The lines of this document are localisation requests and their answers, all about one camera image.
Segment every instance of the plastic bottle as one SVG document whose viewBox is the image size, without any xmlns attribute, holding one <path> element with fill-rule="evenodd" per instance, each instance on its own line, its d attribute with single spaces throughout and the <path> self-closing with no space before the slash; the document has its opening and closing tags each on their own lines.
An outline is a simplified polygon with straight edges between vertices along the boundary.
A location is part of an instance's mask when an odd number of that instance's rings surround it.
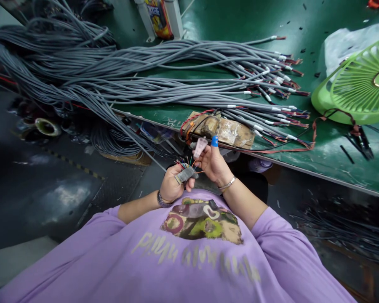
<svg viewBox="0 0 379 303">
<path fill-rule="evenodd" d="M 256 173 L 263 173 L 264 171 L 272 167 L 272 162 L 263 159 L 254 159 L 248 162 L 248 168 L 250 171 Z"/>
</svg>

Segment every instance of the fan grille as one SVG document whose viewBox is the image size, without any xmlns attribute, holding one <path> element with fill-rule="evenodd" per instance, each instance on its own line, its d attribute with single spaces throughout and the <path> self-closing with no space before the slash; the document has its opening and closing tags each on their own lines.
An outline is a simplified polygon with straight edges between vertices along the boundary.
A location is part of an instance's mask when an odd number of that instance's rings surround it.
<svg viewBox="0 0 379 303">
<path fill-rule="evenodd" d="M 379 112 L 379 42 L 363 50 L 337 73 L 333 102 L 350 112 Z"/>
</svg>

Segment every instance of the yellow and black stripe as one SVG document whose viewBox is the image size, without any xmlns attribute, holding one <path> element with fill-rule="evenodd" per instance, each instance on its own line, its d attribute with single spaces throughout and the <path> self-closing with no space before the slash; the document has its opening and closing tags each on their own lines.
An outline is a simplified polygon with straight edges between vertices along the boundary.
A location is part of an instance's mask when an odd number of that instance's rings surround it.
<svg viewBox="0 0 379 303">
<path fill-rule="evenodd" d="M 85 168 L 84 166 L 80 165 L 80 164 L 77 164 L 76 162 L 74 162 L 73 160 L 70 160 L 68 158 L 66 158 L 65 156 L 61 156 L 59 155 L 58 153 L 55 153 L 54 151 L 46 148 L 46 147 L 41 147 L 41 149 L 45 152 L 48 152 L 50 153 L 51 155 L 54 155 L 56 158 L 62 160 L 62 161 L 65 161 L 66 163 L 69 163 L 70 165 L 80 169 L 80 170 L 83 170 L 85 173 L 89 174 L 89 175 L 92 175 L 93 177 L 99 179 L 99 180 L 105 180 L 104 177 L 100 176 L 99 174 L 93 172 L 92 170 L 89 170 L 88 168 Z"/>
</svg>

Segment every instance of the wristwatch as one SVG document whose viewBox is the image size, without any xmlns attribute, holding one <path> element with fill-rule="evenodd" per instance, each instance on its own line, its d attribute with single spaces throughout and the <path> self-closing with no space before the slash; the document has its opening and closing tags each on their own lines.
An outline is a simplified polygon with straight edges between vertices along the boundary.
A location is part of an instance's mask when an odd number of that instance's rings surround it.
<svg viewBox="0 0 379 303">
<path fill-rule="evenodd" d="M 159 205 L 163 208 L 168 208 L 168 207 L 171 207 L 172 206 L 172 203 L 171 204 L 167 204 L 163 201 L 163 199 L 161 198 L 161 194 L 160 194 L 160 191 L 157 192 L 157 202 L 159 203 Z"/>
</svg>

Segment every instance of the bracelet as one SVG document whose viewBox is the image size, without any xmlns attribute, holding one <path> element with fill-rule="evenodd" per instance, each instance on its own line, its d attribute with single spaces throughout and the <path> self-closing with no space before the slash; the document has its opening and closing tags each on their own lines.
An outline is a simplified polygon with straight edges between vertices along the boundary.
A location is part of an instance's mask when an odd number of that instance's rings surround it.
<svg viewBox="0 0 379 303">
<path fill-rule="evenodd" d="M 159 203 L 159 205 L 162 207 L 162 208 L 168 208 L 168 207 L 171 207 L 172 204 L 167 204 L 163 201 L 162 197 L 161 197 L 161 194 L 160 194 L 160 191 L 157 192 L 157 203 Z"/>
<path fill-rule="evenodd" d="M 222 186 L 222 187 L 218 187 L 222 192 L 225 192 L 225 190 L 233 184 L 233 182 L 236 180 L 236 176 L 233 176 L 233 179 L 228 183 L 226 184 L 225 186 Z"/>
</svg>

